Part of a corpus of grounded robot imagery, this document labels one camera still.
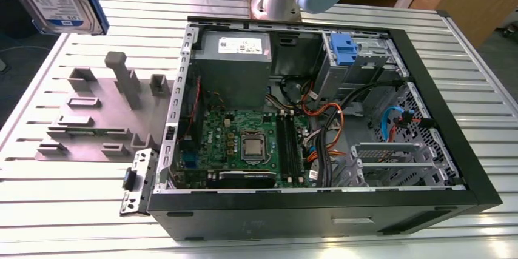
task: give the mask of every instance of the black computer case frame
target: black computer case frame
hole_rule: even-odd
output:
[[[250,23],[261,25],[281,23],[202,17],[189,17],[188,21],[202,22],[205,25],[221,25],[237,21],[242,23],[244,28]],[[305,28],[327,26],[329,30],[333,28],[369,30],[389,35],[436,122],[436,129],[461,174],[461,183],[467,190],[154,193],[150,195],[146,211],[173,239],[246,240],[408,234],[459,214],[473,214],[500,204],[497,193],[405,32],[397,29],[345,25],[300,23],[287,25],[295,30],[299,25]]]

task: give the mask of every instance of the side panel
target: side panel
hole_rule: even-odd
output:
[[[436,121],[437,130],[452,160],[457,165],[457,170],[461,173],[463,181],[467,184],[467,188],[473,191],[479,203],[485,205],[485,207],[476,209],[476,212],[479,212],[501,204],[501,199],[497,197],[496,190],[492,187],[444,99],[437,97],[440,96],[440,92],[436,89],[405,32],[403,30],[389,30],[389,35],[415,80],[415,85],[431,117]]]
[[[150,214],[174,240],[248,240],[405,234],[443,221],[467,208],[333,207]]]

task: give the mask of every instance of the floor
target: floor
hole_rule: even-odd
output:
[[[14,40],[0,34],[0,59],[8,66],[0,72],[0,128],[46,57],[45,48],[50,49],[56,40],[57,37],[49,35]],[[518,100],[518,42],[503,38],[500,32],[493,32],[477,51]]]
[[[0,60],[6,65],[6,69],[0,72],[0,128],[56,40],[57,36],[50,35],[36,34],[25,39],[12,39],[0,34]]]
[[[477,53],[518,101],[518,42],[503,38],[500,32],[493,32],[477,48]]]

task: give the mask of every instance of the ram slot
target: ram slot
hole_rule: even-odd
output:
[[[289,157],[289,177],[295,181],[295,177],[300,176],[300,161],[299,161],[299,151],[296,144],[296,128],[295,123],[292,122],[292,116],[285,118],[285,128],[287,128],[287,143],[288,143],[288,157]]]
[[[287,151],[287,133],[284,116],[276,115],[276,145],[279,150],[280,174],[283,180],[289,177],[288,151]]]

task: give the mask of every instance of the metal work table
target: metal work table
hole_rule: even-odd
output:
[[[0,253],[96,258],[508,258],[518,254],[518,106],[448,18],[337,5],[304,22],[404,29],[500,193],[503,205],[411,235],[174,242],[152,217],[118,217],[129,163],[36,161],[74,67],[110,75],[122,51],[140,78],[173,79],[188,15],[244,18],[245,0],[100,0],[108,36],[61,35],[0,132]]]

